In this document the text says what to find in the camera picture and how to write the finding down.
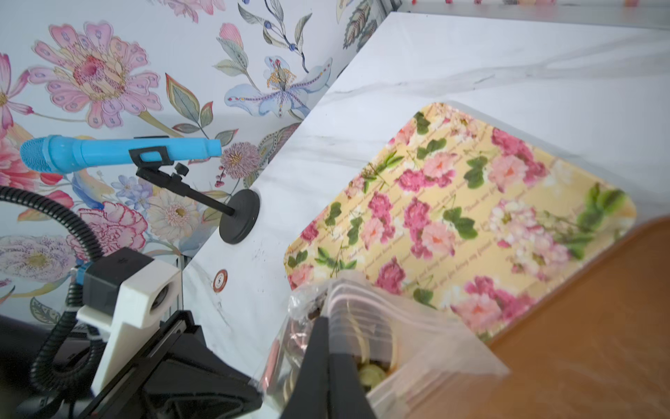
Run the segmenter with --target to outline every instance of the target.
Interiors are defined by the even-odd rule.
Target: microphone
[[[23,163],[41,173],[67,174],[92,166],[132,163],[129,150],[165,146],[170,160],[221,156],[221,142],[206,138],[76,139],[49,135],[21,145]],[[158,152],[141,154],[145,162],[160,162]]]

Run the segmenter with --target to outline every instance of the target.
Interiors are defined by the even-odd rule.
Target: plastic bag
[[[508,373],[458,319],[353,273],[291,294],[258,382],[265,402],[279,411],[293,393],[319,315],[330,318],[330,352],[354,357],[378,418],[443,418],[445,411],[449,418],[465,417]]]
[[[322,314],[378,418],[463,418],[509,373],[458,319],[366,282],[331,283]]]

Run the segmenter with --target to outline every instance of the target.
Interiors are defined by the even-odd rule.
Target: microphone grille
[[[29,139],[21,144],[21,149],[19,151],[21,160],[23,160],[23,164],[30,170],[35,170],[36,172],[41,173],[53,173],[53,170],[51,170],[51,167],[47,164],[42,153],[43,144],[44,138]]]

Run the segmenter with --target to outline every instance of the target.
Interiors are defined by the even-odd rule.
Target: coiled cable
[[[27,206],[58,221],[79,241],[90,261],[96,261],[103,256],[103,249],[93,231],[77,214],[58,202],[10,186],[0,186],[0,201]],[[76,282],[70,284],[65,312],[51,330],[30,369],[31,384],[42,392],[62,391],[79,385],[82,380],[92,377],[103,356],[105,343],[99,338],[98,329],[88,326],[90,348],[86,360],[67,371],[58,371],[54,367],[58,349],[77,324],[76,310],[84,305],[83,292],[81,285]]]

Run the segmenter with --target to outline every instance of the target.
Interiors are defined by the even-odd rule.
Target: black microphone stand
[[[157,152],[161,156],[159,162],[146,162],[142,160],[142,154]],[[182,176],[188,174],[188,168],[181,163],[175,166],[176,173],[171,176],[158,170],[162,166],[172,166],[168,149],[161,145],[158,147],[145,147],[129,150],[133,163],[137,166],[137,176],[160,188],[165,188],[180,196],[187,196],[196,202],[209,206],[222,213],[218,225],[218,233],[221,239],[231,245],[237,244],[251,232],[258,212],[261,208],[261,200],[258,194],[250,189],[243,189],[233,195],[228,205],[218,202],[209,196],[191,189],[182,181]]]

